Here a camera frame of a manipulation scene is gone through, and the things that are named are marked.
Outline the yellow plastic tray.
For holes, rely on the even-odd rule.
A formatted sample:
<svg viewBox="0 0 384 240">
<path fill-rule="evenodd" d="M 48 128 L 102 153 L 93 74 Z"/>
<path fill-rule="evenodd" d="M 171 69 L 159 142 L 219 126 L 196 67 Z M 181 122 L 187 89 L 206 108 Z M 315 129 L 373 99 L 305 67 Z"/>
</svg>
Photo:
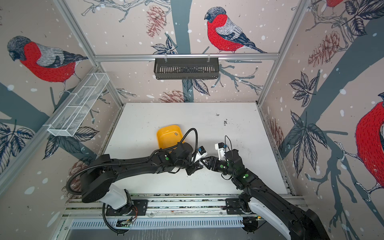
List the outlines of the yellow plastic tray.
<svg viewBox="0 0 384 240">
<path fill-rule="evenodd" d="M 183 134 L 178 125 L 167 126 L 157 131 L 158 146 L 160 149 L 175 146 L 182 138 Z"/>
</svg>

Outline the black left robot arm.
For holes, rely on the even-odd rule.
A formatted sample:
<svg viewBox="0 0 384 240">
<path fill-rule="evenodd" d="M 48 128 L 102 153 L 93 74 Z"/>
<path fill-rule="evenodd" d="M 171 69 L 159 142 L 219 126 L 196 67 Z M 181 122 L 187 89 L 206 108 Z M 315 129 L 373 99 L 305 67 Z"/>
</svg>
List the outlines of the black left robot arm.
<svg viewBox="0 0 384 240">
<path fill-rule="evenodd" d="M 136 159 L 112 159 L 101 155 L 87 168 L 73 174 L 66 183 L 66 190 L 81 196 L 83 203 L 100 201 L 114 210 L 131 208 L 129 192 L 115 186 L 115 182 L 144 174 L 176 174 L 186 170 L 192 175 L 202 169 L 199 164 L 199 148 L 192 147 L 183 137 L 176 145 L 157 149 L 148 157 Z"/>
</svg>

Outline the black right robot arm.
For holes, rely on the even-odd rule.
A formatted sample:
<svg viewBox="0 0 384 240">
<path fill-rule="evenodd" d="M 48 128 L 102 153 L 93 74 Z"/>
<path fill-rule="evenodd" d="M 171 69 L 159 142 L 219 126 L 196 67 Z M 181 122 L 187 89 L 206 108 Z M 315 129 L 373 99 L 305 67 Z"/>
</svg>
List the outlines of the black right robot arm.
<svg viewBox="0 0 384 240">
<path fill-rule="evenodd" d="M 236 188 L 242 191 L 239 195 L 242 211 L 262 217 L 287 240 L 329 239 L 319 216 L 314 211 L 310 209 L 304 211 L 270 189 L 244 166 L 238 150 L 226 152 L 223 160 L 210 156 L 200 159 L 198 164 L 213 172 L 229 175 Z"/>
</svg>

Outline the aluminium top crossbar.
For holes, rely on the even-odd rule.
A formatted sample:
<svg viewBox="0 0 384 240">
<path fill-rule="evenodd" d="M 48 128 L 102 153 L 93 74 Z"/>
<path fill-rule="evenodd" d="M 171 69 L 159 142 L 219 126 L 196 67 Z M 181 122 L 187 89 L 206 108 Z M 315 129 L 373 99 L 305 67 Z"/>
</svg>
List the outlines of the aluminium top crossbar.
<svg viewBox="0 0 384 240">
<path fill-rule="evenodd" d="M 218 58 L 219 60 L 278 60 L 278 53 L 240 53 L 240 54 L 177 54 L 177 55 L 95 55 L 94 60 L 98 63 L 103 62 L 150 62 L 155 59 L 180 59 L 180 58 Z"/>
</svg>

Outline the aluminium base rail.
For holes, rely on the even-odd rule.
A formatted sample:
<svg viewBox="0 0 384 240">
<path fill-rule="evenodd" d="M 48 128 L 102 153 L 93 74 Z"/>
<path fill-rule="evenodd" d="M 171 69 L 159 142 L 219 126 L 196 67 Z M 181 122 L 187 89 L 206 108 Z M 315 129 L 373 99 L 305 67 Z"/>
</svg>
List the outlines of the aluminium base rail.
<svg viewBox="0 0 384 240">
<path fill-rule="evenodd" d="M 70 201 L 62 220 L 66 229 L 151 230 L 166 228 L 242 228 L 244 224 L 263 219 L 258 214 L 240 210 L 238 195 L 136 195 L 131 197 L 134 209 L 120 216 L 101 202 L 84 204 Z"/>
</svg>

